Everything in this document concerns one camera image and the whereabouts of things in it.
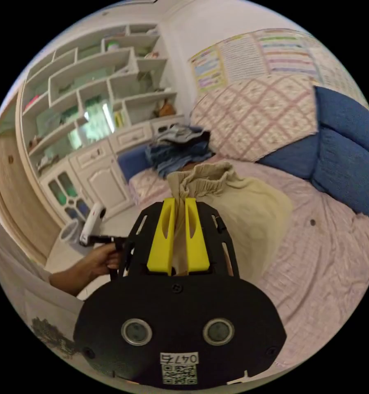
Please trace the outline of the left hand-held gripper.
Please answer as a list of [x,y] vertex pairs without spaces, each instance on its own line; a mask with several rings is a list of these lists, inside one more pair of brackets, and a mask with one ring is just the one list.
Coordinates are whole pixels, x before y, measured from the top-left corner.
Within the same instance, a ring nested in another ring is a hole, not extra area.
[[129,270],[130,260],[132,258],[132,247],[127,242],[127,237],[108,236],[108,235],[90,235],[89,244],[109,244],[113,243],[116,251],[123,252],[122,263],[119,269],[109,269],[110,280],[114,281],[120,277],[124,277]]

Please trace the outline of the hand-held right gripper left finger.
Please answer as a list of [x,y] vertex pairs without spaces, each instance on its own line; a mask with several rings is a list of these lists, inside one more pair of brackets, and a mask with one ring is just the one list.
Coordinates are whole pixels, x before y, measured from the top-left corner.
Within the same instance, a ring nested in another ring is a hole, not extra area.
[[175,228],[175,199],[164,199],[158,217],[147,269],[154,274],[172,274]]

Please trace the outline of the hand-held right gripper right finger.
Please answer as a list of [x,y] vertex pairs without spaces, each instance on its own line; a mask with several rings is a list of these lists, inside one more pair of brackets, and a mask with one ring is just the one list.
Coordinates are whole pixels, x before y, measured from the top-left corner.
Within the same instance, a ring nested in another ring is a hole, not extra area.
[[188,274],[208,271],[210,266],[209,257],[197,202],[194,198],[185,200],[185,238]]

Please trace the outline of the person's left hand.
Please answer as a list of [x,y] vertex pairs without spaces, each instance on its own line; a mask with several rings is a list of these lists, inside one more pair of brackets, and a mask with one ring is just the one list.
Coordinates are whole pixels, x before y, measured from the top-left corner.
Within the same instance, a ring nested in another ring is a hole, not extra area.
[[116,251],[113,243],[98,246],[84,257],[80,266],[90,279],[108,275],[109,269],[119,269],[121,252]]

